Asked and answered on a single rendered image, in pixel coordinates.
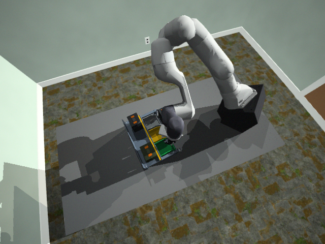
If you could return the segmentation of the green bin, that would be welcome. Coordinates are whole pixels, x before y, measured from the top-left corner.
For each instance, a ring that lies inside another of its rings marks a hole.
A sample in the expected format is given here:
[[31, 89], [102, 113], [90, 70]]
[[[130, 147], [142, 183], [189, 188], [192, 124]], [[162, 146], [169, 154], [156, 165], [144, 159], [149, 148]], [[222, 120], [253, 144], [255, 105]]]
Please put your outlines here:
[[157, 147], [157, 150], [161, 157], [163, 157], [163, 156], [167, 155], [168, 153], [175, 150], [175, 147], [173, 144], [172, 144], [172, 146], [165, 144], [164, 140], [167, 140], [167, 138], [162, 139], [155, 143], [155, 146]]

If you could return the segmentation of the yellow open bin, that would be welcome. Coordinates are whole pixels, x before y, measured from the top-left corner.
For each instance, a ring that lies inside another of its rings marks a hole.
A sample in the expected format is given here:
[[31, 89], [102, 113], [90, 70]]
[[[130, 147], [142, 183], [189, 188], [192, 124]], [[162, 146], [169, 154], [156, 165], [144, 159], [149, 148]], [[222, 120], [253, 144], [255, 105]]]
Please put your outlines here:
[[148, 131], [154, 143], [166, 138], [166, 137], [161, 138], [162, 135], [158, 134], [159, 129], [160, 129], [160, 127], [155, 127], [155, 128]]

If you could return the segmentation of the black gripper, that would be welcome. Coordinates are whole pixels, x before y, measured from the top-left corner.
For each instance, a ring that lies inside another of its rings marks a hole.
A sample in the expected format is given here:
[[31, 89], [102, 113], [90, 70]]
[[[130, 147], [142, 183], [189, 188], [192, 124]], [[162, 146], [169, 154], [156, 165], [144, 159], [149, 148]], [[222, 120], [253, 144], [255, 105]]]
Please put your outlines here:
[[170, 139], [167, 139], [167, 140], [164, 140], [165, 144], [168, 144], [168, 145], [174, 145], [174, 143], [176, 143], [176, 141], [171, 141]]

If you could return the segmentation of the grey open bin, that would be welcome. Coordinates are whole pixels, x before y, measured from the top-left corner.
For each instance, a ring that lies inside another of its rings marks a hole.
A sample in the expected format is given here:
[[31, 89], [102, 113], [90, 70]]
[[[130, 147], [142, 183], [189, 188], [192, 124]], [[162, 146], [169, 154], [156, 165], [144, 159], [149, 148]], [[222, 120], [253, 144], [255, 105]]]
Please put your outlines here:
[[[152, 119], [154, 120], [154, 122], [150, 123], [150, 120], [152, 120]], [[143, 118], [142, 120], [143, 120], [148, 131], [155, 127], [161, 126], [161, 123], [160, 123], [157, 115], [150, 115], [148, 117]]]

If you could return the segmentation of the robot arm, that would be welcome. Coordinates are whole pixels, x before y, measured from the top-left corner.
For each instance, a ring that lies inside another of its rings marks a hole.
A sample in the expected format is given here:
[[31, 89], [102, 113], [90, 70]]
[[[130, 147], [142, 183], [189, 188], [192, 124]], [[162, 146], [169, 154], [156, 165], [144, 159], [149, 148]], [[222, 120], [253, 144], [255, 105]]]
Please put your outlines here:
[[184, 42], [188, 43], [211, 72], [225, 108], [244, 108], [257, 95], [252, 87], [235, 81], [232, 62], [197, 19], [186, 15], [173, 19], [160, 30], [158, 39], [151, 43], [151, 60], [155, 76], [163, 82], [177, 85], [183, 100], [182, 103], [164, 106], [161, 111], [164, 122], [158, 134], [171, 141], [183, 137], [183, 120], [192, 119], [195, 114], [186, 80], [176, 67], [172, 51], [174, 47]]

